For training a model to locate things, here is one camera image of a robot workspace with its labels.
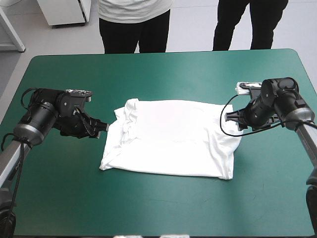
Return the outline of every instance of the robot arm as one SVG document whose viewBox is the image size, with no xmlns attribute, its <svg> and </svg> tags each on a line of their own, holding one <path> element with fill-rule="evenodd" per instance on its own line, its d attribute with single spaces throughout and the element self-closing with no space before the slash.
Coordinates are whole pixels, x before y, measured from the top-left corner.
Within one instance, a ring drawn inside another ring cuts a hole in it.
<svg viewBox="0 0 317 238">
<path fill-rule="evenodd" d="M 31 146 L 40 144 L 52 127 L 63 136 L 98 138 L 107 131 L 108 124 L 84 112 L 85 102 L 91 101 L 92 92 L 83 90 L 53 90 L 40 88 L 31 96 L 28 112 L 13 130 L 26 138 Z"/>
<path fill-rule="evenodd" d="M 258 84 L 240 83 L 240 92 L 246 89 L 251 101 L 246 108 L 225 115 L 226 120 L 238 123 L 242 130 L 248 126 L 253 130 L 270 127 L 280 121 L 283 127 L 295 131 L 313 166 L 314 170 L 306 184 L 306 201 L 315 235 L 317 235 L 317 130 L 314 124 L 315 114 L 299 94 L 299 87 L 293 78 L 267 79 Z"/>
</svg>

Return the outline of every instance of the wrinkled fabric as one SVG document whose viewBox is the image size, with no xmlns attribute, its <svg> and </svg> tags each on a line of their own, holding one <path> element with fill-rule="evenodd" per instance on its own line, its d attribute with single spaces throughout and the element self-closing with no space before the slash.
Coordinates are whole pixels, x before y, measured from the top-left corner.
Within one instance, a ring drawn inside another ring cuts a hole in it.
<svg viewBox="0 0 317 238">
<path fill-rule="evenodd" d="M 241 138 L 225 135 L 219 126 L 223 105 L 182 100 L 130 99 L 115 110 L 100 169 L 136 172 L 233 177 L 233 152 Z M 224 120 L 230 134 L 241 134 L 235 122 Z"/>
</svg>

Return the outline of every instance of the black pants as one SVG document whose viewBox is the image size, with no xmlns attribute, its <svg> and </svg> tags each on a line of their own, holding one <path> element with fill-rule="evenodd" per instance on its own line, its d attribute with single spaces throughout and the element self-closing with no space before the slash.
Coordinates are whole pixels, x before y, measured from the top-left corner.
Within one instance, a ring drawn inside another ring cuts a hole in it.
<svg viewBox="0 0 317 238">
<path fill-rule="evenodd" d="M 251 50 L 272 47 L 273 30 L 282 18 L 288 0 L 219 0 L 218 24 L 213 38 L 214 51 L 229 49 L 233 30 L 248 4 L 252 22 Z"/>
<path fill-rule="evenodd" d="M 114 23 L 99 19 L 105 54 L 165 52 L 170 10 L 141 23 Z"/>
</svg>

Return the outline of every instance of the gray floor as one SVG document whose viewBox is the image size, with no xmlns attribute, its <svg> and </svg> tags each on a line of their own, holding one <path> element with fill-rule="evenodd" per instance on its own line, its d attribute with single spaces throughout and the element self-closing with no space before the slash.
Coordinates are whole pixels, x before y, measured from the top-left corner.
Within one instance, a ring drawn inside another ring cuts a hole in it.
<svg viewBox="0 0 317 238">
<path fill-rule="evenodd" d="M 102 54 L 97 0 L 84 26 L 52 29 L 36 0 L 4 7 L 26 52 L 0 53 L 0 121 L 32 57 L 37 55 Z M 168 52 L 209 51 L 216 26 L 217 0 L 175 0 L 170 17 Z M 273 48 L 295 49 L 317 89 L 317 0 L 290 0 L 275 30 Z M 237 25 L 231 50 L 249 49 L 251 22 L 248 9 Z"/>
</svg>

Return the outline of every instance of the white shirt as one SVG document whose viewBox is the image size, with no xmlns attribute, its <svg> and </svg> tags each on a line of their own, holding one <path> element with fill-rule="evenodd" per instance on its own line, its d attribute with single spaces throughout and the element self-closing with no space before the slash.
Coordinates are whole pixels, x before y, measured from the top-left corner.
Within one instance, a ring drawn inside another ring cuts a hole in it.
<svg viewBox="0 0 317 238">
<path fill-rule="evenodd" d="M 101 19 L 117 23 L 140 23 L 157 17 L 172 6 L 173 0 L 99 0 Z"/>
<path fill-rule="evenodd" d="M 241 138 L 220 130 L 223 105 L 192 101 L 139 101 L 130 99 L 115 110 L 101 170 L 118 168 L 136 172 L 181 176 L 233 177 L 233 152 Z M 241 134 L 224 114 L 222 127 Z"/>
</svg>

